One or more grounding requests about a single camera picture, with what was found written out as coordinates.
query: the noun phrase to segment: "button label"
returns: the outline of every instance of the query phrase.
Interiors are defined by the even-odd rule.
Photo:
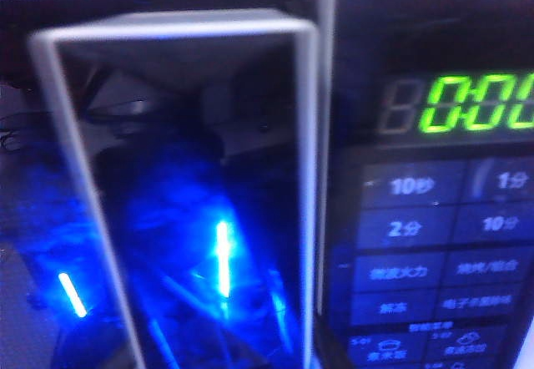
[[[358,248],[444,245],[452,232],[454,211],[449,207],[363,211]]]
[[[425,340],[425,334],[356,336],[349,341],[349,354],[358,366],[419,361],[422,358]]]
[[[466,205],[460,208],[453,241],[457,244],[534,239],[534,203]]]
[[[513,310],[519,290],[519,285],[447,288],[438,298],[436,317],[505,315]]]
[[[461,161],[366,166],[362,204],[394,207],[457,202],[464,168]]]
[[[448,330],[454,326],[452,321],[435,321],[428,323],[411,323],[408,325],[408,331],[415,333],[418,331],[436,331],[436,330]]]
[[[360,256],[355,260],[355,291],[437,286],[445,254]]]
[[[432,316],[435,291],[397,291],[354,295],[352,325],[428,321]]]
[[[532,199],[533,180],[532,157],[472,160],[462,199],[467,202]]]
[[[428,341],[426,359],[447,359],[454,364],[464,362],[464,356],[495,355],[499,352],[505,329],[505,326],[456,329],[448,331],[444,337],[436,333]]]
[[[445,286],[509,283],[525,277],[532,260],[531,247],[453,252],[446,264]]]

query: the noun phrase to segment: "blue light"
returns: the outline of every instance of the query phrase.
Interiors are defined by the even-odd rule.
[[[280,330],[280,337],[284,343],[285,350],[289,353],[293,353],[293,342],[291,341],[290,332],[286,323],[287,304],[283,296],[284,283],[280,273],[277,270],[269,270],[271,280],[270,296],[273,301],[273,307],[275,308],[276,321],[278,322],[278,328]]]
[[[217,248],[215,250],[219,259],[219,292],[222,296],[230,296],[230,242],[229,225],[225,221],[217,224]]]
[[[74,284],[71,282],[68,274],[59,273],[58,278],[59,281],[61,281],[63,289],[67,293],[70,303],[73,304],[73,308],[76,312],[76,315],[78,315],[78,317],[85,317],[87,315],[87,311],[85,310],[85,306],[83,306],[82,300],[80,300],[80,297],[78,296],[78,293],[74,288]]]
[[[151,320],[149,323],[150,333],[154,340],[158,343],[159,351],[164,356],[165,362],[170,369],[180,369],[180,366],[176,362],[173,350],[170,348],[169,342],[161,331],[161,327],[156,320]]]

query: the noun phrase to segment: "2分 button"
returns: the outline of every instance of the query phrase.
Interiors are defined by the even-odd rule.
[[[444,245],[452,231],[454,208],[364,210],[360,215],[358,248]]]

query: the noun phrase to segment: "1分 button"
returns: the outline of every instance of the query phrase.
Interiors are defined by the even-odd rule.
[[[480,159],[469,162],[466,202],[534,198],[534,158]]]

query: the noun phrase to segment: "glowing light strip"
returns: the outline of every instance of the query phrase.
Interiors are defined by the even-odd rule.
[[[229,226],[225,221],[217,224],[217,258],[219,259],[219,292],[222,296],[230,296],[230,242]]]
[[[74,308],[74,311],[76,312],[76,315],[78,315],[78,317],[85,317],[87,315],[87,311],[85,310],[85,306],[83,306],[82,300],[80,300],[80,297],[78,293],[76,292],[76,289],[74,288],[74,284],[71,282],[68,274],[60,273],[58,275],[58,278],[59,278],[59,281],[61,281],[61,285],[63,286],[63,289],[67,293],[70,303],[73,304],[73,308]]]
[[[174,358],[173,350],[171,349],[169,342],[164,336],[164,333],[161,331],[161,327],[159,326],[159,323],[155,320],[151,320],[149,323],[150,327],[150,333],[156,340],[159,346],[159,350],[161,351],[162,355],[165,358],[165,362],[169,366],[170,369],[180,369],[180,366],[176,362],[176,358]]]
[[[270,297],[273,301],[273,306],[275,307],[276,321],[278,322],[280,337],[284,343],[285,350],[289,353],[293,353],[293,343],[291,342],[291,337],[288,332],[287,325],[285,324],[285,312],[287,307],[284,298],[272,291],[270,293]]]

